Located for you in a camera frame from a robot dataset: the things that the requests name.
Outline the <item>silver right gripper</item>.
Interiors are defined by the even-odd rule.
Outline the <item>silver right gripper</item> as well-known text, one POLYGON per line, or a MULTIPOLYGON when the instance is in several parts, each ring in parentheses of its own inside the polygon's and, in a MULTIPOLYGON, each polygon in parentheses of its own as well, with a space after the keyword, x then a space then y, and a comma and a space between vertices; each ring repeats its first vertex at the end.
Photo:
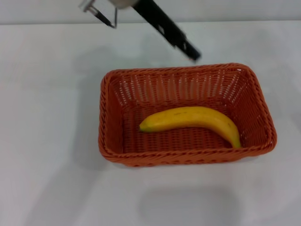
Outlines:
POLYGON ((200 59, 201 53, 189 43, 184 32, 173 20, 155 3, 154 0, 110 0, 115 7, 114 23, 94 7, 96 0, 83 0, 79 8, 82 12, 91 13, 95 18, 110 28, 117 28, 118 8, 133 9, 152 25, 169 44, 178 48, 188 59, 200 59))

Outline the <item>orange woven plastic basket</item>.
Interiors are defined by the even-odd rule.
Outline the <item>orange woven plastic basket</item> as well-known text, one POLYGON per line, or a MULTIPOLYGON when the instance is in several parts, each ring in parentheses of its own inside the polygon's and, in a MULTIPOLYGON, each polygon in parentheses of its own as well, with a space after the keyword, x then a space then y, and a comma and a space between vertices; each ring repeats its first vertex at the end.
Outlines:
POLYGON ((239 63, 111 71, 101 82, 99 119, 100 153, 129 167, 231 162, 268 153, 277 143, 257 77, 239 63), (184 106, 227 115, 241 148, 203 128, 139 130, 147 116, 184 106))

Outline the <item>yellow banana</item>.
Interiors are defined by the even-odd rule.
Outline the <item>yellow banana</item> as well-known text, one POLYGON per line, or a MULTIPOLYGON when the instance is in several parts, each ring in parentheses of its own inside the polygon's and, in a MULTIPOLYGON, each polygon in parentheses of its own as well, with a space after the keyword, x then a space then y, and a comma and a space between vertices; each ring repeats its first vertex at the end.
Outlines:
POLYGON ((162 132, 171 129, 201 127, 209 129, 240 148, 240 134, 235 123, 223 113, 201 106, 187 106, 154 113, 139 125, 142 132, 162 132))

